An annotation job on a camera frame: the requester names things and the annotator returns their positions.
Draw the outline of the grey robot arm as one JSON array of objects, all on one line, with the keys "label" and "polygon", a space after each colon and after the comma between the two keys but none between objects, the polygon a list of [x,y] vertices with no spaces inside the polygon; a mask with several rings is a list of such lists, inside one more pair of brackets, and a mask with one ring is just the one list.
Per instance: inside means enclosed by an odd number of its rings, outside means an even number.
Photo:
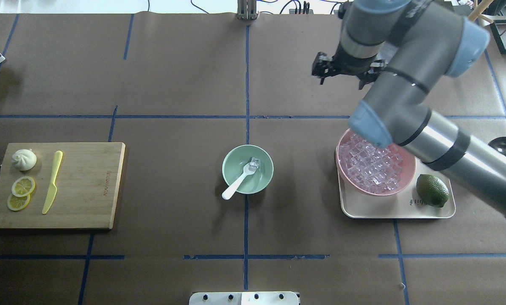
[{"label": "grey robot arm", "polygon": [[338,74],[360,75],[383,45],[394,46],[350,129],[379,147],[403,147],[506,218],[506,157],[423,104],[441,77],[462,75],[489,38],[432,0],[355,0],[343,13],[332,62]]}]

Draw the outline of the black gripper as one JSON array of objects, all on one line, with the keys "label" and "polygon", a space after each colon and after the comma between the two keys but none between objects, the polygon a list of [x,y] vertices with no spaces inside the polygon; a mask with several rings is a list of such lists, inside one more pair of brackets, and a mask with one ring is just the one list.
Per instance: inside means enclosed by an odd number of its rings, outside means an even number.
[{"label": "black gripper", "polygon": [[383,60],[377,56],[356,58],[346,51],[336,51],[332,58],[332,68],[339,75],[353,75],[359,79],[359,89],[378,79],[377,72],[369,72],[372,68],[383,66]]}]

